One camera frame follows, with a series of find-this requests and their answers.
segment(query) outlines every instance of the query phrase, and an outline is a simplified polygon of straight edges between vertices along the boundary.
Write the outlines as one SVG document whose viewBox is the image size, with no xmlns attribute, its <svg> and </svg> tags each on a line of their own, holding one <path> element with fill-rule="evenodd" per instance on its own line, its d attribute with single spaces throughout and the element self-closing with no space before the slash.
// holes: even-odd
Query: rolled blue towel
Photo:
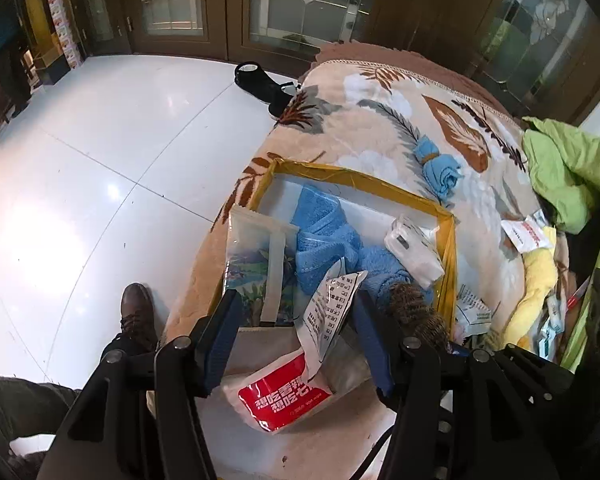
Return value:
<svg viewBox="0 0 600 480">
<path fill-rule="evenodd" d="M 416 147 L 413 149 L 413 155 L 420 164 L 423 164 L 423 160 L 426 157 L 439 154 L 440 150 L 438 147 L 426 135 L 420 137 Z"/>
<path fill-rule="evenodd" d="M 358 268 L 366 270 L 368 275 L 360 285 L 375 301 L 378 308 L 384 310 L 391 298 L 390 288 L 394 283 L 413 283 L 413 278 L 400 261 L 385 247 L 369 246 L 360 249 Z M 433 303 L 433 290 L 420 289 L 427 304 Z"/>
<path fill-rule="evenodd" d="M 458 173 L 460 164 L 446 153 L 425 162 L 422 176 L 440 200 L 446 200 L 462 176 Z"/>
</svg>

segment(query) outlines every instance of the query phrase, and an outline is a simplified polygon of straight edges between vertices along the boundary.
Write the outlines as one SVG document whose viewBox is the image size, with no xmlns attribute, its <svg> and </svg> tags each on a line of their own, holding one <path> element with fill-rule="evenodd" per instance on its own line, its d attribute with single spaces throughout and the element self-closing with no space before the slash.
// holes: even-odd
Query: open box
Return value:
<svg viewBox="0 0 600 480">
<path fill-rule="evenodd" d="M 274 160 L 255 190 L 249 208 L 289 222 L 303 184 L 340 199 L 347 221 L 364 244 L 383 244 L 391 222 L 405 214 L 417 225 L 435 229 L 445 275 L 436 284 L 436 309 L 452 329 L 456 296 L 456 244 L 453 215 L 439 205 L 357 171 L 321 164 Z M 218 285 L 213 306 L 221 295 Z M 241 328 L 225 375 L 255 372 L 299 348 L 295 328 Z M 378 401 L 371 381 L 321 412 L 276 435 L 246 425 L 216 388 L 196 399 L 205 439 L 218 476 L 238 478 L 349 478 L 395 413 Z M 374 478 L 381 452 L 365 478 Z"/>
<path fill-rule="evenodd" d="M 344 168 L 275 159 L 253 194 L 249 209 L 289 223 L 302 186 L 310 184 L 340 200 L 347 222 L 363 244 L 384 246 L 392 221 L 405 214 L 424 230 L 435 232 L 445 274 L 435 286 L 434 307 L 449 332 L 456 302 L 456 231 L 454 216 L 431 200 L 411 194 L 370 175 Z M 222 283 L 209 311 L 218 304 Z"/>
</svg>

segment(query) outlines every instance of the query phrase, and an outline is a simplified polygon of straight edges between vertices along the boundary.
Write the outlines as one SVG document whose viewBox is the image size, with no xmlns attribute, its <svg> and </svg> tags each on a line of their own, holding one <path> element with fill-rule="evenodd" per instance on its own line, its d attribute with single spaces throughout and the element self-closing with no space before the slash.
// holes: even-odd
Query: white packet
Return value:
<svg viewBox="0 0 600 480">
<path fill-rule="evenodd" d="M 542 211 L 542 209 L 538 209 L 538 211 L 536 211 L 533 214 L 534 220 L 538 223 L 538 225 L 542 228 L 542 227 L 548 227 L 549 222 L 547 221 L 546 217 L 544 216 L 544 212 Z"/>
<path fill-rule="evenodd" d="M 555 337 L 557 331 L 551 324 L 551 318 L 547 318 L 544 325 L 540 329 L 540 337 L 538 339 L 538 355 L 542 359 L 553 362 L 555 359 Z"/>
<path fill-rule="evenodd" d="M 324 275 L 304 313 L 296 319 L 296 332 L 306 361 L 305 381 L 318 373 L 340 332 L 353 294 L 367 274 L 366 270 L 345 272 L 344 258 L 341 258 Z"/>
<path fill-rule="evenodd" d="M 552 247 L 549 238 L 531 216 L 524 220 L 502 220 L 500 224 L 520 254 Z"/>
<path fill-rule="evenodd" d="M 462 344 L 469 336 L 487 333 L 490 327 L 491 310 L 466 285 L 462 285 L 456 297 L 454 342 Z"/>
<path fill-rule="evenodd" d="M 384 246 L 422 288 L 429 288 L 445 273 L 435 246 L 405 215 L 394 220 Z"/>
</svg>

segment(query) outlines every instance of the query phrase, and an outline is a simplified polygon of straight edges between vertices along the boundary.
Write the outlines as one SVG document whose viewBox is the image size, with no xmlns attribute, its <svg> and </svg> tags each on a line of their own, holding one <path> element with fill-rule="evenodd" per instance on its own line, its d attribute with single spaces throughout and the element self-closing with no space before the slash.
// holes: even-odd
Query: screw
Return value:
<svg viewBox="0 0 600 480">
<path fill-rule="evenodd" d="M 173 340 L 173 347 L 176 350 L 184 350 L 191 344 L 191 339 L 187 335 L 181 335 Z"/>
<path fill-rule="evenodd" d="M 485 363 L 489 360 L 489 353 L 486 350 L 482 350 L 481 348 L 474 350 L 473 356 L 474 359 L 479 363 Z"/>
<path fill-rule="evenodd" d="M 404 345 L 405 348 L 411 348 L 413 350 L 415 350 L 416 348 L 420 348 L 420 345 L 422 345 L 420 340 L 416 336 L 413 336 L 413 335 L 405 337 L 402 340 L 402 344 Z"/>
<path fill-rule="evenodd" d="M 440 433 L 448 433 L 449 431 L 451 431 L 451 424 L 449 424 L 446 420 L 439 420 L 438 431 Z"/>
<path fill-rule="evenodd" d="M 120 359 L 122 359 L 122 356 L 122 350 L 111 350 L 107 352 L 107 354 L 104 356 L 104 360 L 109 364 L 113 364 L 120 361 Z"/>
</svg>

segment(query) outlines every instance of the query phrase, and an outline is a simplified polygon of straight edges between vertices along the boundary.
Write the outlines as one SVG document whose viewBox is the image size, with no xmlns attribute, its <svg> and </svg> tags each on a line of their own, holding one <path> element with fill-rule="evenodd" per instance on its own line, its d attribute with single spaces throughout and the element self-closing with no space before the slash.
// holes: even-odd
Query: green jacket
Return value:
<svg viewBox="0 0 600 480">
<path fill-rule="evenodd" d="M 551 119 L 524 120 L 538 130 L 527 130 L 522 140 L 531 184 L 556 208 L 556 227 L 577 234 L 600 207 L 600 138 Z M 596 267 L 600 267 L 600 252 Z M 580 363 L 587 341 L 589 298 L 590 287 L 560 363 L 572 371 Z"/>
</svg>

